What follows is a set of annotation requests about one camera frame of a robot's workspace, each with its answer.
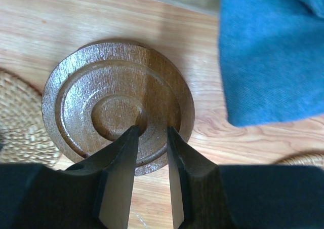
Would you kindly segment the grooved dark wooden coaster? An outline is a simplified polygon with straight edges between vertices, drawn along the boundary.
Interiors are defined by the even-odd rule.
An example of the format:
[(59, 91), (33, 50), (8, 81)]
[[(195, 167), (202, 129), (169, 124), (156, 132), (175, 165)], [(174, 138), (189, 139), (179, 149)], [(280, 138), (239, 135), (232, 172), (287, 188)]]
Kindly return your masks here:
[(46, 82), (42, 113), (51, 140), (74, 163), (138, 126), (137, 176), (168, 163), (168, 127), (188, 141), (195, 120), (179, 69), (132, 41), (98, 41), (64, 58)]

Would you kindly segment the woven rattan coaster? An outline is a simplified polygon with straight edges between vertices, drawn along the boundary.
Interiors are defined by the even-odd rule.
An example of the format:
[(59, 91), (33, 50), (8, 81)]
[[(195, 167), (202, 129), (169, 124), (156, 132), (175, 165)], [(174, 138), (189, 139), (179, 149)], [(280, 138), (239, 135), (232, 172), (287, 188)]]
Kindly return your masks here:
[(45, 129), (38, 90), (1, 70), (1, 163), (54, 166), (61, 157)]
[(317, 166), (323, 169), (323, 153), (307, 152), (295, 154), (279, 159), (274, 164)]

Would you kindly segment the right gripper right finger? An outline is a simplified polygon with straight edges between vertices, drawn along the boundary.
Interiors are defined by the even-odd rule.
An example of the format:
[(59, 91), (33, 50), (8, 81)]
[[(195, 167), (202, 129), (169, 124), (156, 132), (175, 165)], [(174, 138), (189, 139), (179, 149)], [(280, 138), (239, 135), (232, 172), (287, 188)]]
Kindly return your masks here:
[(168, 128), (167, 155), (174, 228), (225, 228), (219, 168)]

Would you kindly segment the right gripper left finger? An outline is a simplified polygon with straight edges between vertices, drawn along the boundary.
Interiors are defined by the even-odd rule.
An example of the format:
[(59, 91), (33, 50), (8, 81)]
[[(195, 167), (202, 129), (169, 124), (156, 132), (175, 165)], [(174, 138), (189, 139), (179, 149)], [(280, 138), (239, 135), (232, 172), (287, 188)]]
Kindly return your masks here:
[(71, 228), (127, 228), (134, 184), (139, 127), (65, 170)]

